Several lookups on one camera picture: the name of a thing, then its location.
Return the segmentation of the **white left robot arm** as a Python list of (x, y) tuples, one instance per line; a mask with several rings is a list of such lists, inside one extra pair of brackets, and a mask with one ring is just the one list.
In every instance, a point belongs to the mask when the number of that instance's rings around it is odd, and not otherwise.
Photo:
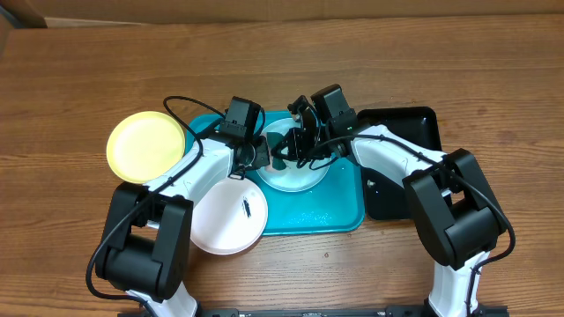
[(268, 205), (244, 174), (266, 162), (266, 142), (253, 123), (224, 119), (170, 170), (144, 185), (122, 183), (114, 192), (100, 244), (85, 281), (95, 276), (122, 290), (147, 316), (198, 316), (198, 302), (183, 283), (190, 243), (208, 232), (228, 254), (263, 234)]

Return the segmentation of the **green and yellow sponge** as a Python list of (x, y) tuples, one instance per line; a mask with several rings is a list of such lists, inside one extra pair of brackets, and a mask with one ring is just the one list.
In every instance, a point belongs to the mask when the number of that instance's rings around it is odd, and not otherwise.
[(286, 169), (286, 163), (280, 157), (282, 151), (281, 143), (284, 141), (285, 136), (278, 132), (268, 132), (266, 134), (267, 143), (271, 151), (271, 168), (276, 171), (283, 171)]

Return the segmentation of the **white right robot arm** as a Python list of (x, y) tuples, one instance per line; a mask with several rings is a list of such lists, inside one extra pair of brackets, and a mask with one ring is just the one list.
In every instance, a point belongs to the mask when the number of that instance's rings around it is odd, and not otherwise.
[(434, 260), (433, 288), (417, 306), (389, 306), (386, 316), (506, 316), (505, 306), (477, 301), (482, 269), (515, 248), (515, 231), (475, 157), (442, 151), (428, 107), (348, 110), (320, 119), (299, 114), (270, 132), (276, 170), (295, 162), (309, 172), (348, 159), (378, 174), (381, 208), (406, 210)]

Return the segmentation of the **light blue plate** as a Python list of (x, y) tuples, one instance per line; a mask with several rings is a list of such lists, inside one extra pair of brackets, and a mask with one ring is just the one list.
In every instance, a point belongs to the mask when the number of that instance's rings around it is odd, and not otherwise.
[[(278, 133), (284, 136), (290, 128), (299, 127), (300, 124), (291, 118), (279, 119), (268, 124), (263, 130), (263, 135), (268, 136), (270, 133)], [(274, 168), (273, 161), (274, 159), (272, 158), (271, 164), (267, 167), (262, 167), (257, 173), (267, 185), (284, 192), (299, 192), (312, 188), (323, 179), (330, 169), (329, 166), (325, 166), (313, 170), (308, 165), (298, 168), (295, 162), (283, 160), (286, 168), (279, 171)]]

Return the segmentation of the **yellow plate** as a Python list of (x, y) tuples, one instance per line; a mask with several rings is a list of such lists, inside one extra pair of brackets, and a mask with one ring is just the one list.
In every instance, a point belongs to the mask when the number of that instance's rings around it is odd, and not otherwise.
[(112, 130), (106, 157), (117, 177), (144, 184), (179, 162), (185, 144), (184, 131), (173, 117), (144, 111), (128, 116)]

